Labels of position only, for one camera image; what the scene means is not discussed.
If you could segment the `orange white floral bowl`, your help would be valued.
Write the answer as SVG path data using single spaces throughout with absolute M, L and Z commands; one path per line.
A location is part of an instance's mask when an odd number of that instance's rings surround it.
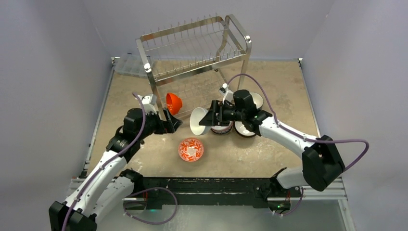
M 197 138 L 186 138 L 179 144 L 178 154 L 186 162 L 195 162 L 203 156 L 204 145 Z

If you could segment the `stainless steel dish rack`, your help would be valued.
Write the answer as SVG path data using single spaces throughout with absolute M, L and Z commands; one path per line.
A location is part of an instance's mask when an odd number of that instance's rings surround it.
M 233 14 L 162 27 L 135 42 L 160 116 L 167 108 L 166 95 L 173 93 L 182 101 L 180 119 L 218 96 L 228 81 L 226 66 L 241 64 L 239 73 L 245 74 L 252 51 L 249 33 Z

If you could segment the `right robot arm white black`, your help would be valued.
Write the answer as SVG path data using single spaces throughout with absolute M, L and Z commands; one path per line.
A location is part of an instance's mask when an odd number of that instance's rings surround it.
M 248 131 L 296 154 L 302 161 L 300 167 L 283 168 L 271 177 L 270 189 L 274 195 L 281 196 L 295 186 L 310 186 L 322 192 L 345 171 L 331 137 L 318 138 L 285 127 L 273 114 L 257 109 L 247 90 L 236 91 L 233 100 L 233 103 L 213 100 L 205 115 L 199 117 L 198 125 L 224 127 L 231 121 L 242 122 Z

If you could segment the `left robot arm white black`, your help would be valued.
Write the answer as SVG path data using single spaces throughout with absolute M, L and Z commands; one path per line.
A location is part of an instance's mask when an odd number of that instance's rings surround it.
M 154 186 L 142 174 L 123 168 L 146 137 L 175 133 L 182 125 L 168 109 L 163 111 L 165 120 L 158 113 L 144 109 L 128 110 L 123 125 L 116 130 L 93 171 L 62 203 L 55 201 L 50 206 L 53 231 L 95 231 L 102 218 L 127 196 L 141 196 L 138 202 L 146 208 L 161 208 L 155 199 L 162 188 Z

